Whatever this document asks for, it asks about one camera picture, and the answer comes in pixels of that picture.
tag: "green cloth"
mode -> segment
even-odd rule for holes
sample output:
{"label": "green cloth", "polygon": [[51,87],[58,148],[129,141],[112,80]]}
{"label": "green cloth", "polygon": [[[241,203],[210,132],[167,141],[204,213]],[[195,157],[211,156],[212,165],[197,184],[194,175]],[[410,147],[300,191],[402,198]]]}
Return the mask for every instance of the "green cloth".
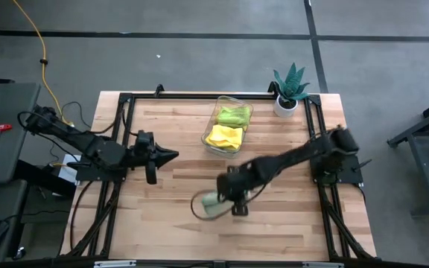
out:
{"label": "green cloth", "polygon": [[216,116],[216,122],[225,127],[239,128],[250,124],[250,108],[226,108],[221,107],[221,111]]}

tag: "wood grain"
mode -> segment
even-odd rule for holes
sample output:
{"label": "wood grain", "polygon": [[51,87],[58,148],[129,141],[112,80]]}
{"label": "wood grain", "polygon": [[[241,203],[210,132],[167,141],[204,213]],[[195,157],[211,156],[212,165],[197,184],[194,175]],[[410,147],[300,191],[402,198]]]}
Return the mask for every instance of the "wood grain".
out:
{"label": "wood grain", "polygon": [[[102,130],[113,121],[118,94],[101,92],[93,130]],[[345,126],[340,96],[330,94],[321,98],[327,128]],[[254,106],[251,124],[240,155],[231,160],[207,152],[200,140],[215,100],[136,101],[132,131],[154,132],[156,142],[178,150],[179,157],[158,171],[157,185],[145,182],[143,168],[129,172],[118,202],[111,258],[328,260],[319,197],[311,182],[308,162],[287,169],[270,183],[249,205],[248,217],[227,215],[215,222],[203,222],[191,214],[192,195],[202,189],[214,189],[216,176],[228,165],[282,153],[308,140],[302,104],[292,118],[279,118],[273,112],[271,100],[249,102]],[[135,137],[130,137],[129,144],[134,141]],[[94,219],[100,185],[92,184],[77,210],[75,242]],[[82,187],[78,187],[74,200]],[[351,185],[339,185],[339,192],[346,225],[366,251],[375,255],[362,194]],[[340,252],[335,228],[334,239]],[[67,251],[69,223],[61,252]]]}

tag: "yellow cloth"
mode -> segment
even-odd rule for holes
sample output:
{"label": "yellow cloth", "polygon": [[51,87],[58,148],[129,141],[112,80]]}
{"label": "yellow cloth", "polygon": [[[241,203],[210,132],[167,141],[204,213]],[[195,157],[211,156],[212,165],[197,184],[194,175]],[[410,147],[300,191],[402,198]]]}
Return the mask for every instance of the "yellow cloth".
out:
{"label": "yellow cloth", "polygon": [[243,139],[243,129],[232,129],[221,125],[214,125],[212,132],[206,137],[206,142],[216,147],[232,147],[238,149]]}

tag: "gray floor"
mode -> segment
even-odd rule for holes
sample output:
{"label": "gray floor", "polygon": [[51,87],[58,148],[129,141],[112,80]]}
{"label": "gray floor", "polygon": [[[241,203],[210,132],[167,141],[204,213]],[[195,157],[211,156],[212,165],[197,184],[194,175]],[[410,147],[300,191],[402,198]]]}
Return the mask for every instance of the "gray floor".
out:
{"label": "gray floor", "polygon": [[[20,3],[45,30],[212,34],[308,34],[302,0],[119,0]],[[318,34],[429,36],[429,0],[311,0]],[[11,1],[0,1],[0,28],[31,29]],[[87,121],[101,90],[263,92],[272,69],[306,66],[309,92],[319,92],[310,41],[239,39],[45,38],[47,79],[61,103],[79,101]],[[329,92],[340,93],[360,144],[366,205],[378,256],[429,264],[429,218],[410,210],[429,203],[406,144],[385,141],[420,120],[429,107],[429,42],[320,42]],[[40,43],[0,36],[0,77],[40,82]],[[40,105],[53,106],[46,92]],[[68,118],[83,128],[76,107]],[[52,160],[50,144],[28,136],[23,159]],[[44,233],[39,228],[35,237]],[[60,241],[54,238],[53,252]],[[34,253],[31,257],[46,257]]]}

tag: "green sponge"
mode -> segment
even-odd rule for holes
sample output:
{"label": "green sponge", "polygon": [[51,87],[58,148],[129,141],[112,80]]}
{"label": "green sponge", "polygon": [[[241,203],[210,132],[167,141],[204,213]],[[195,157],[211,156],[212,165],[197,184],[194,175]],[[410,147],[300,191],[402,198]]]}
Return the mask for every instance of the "green sponge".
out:
{"label": "green sponge", "polygon": [[244,127],[250,124],[250,113],[249,107],[226,108],[222,106],[216,121],[225,127]]}
{"label": "green sponge", "polygon": [[217,192],[212,192],[205,195],[201,201],[203,208],[208,216],[216,216],[232,206],[232,202],[218,202]]}

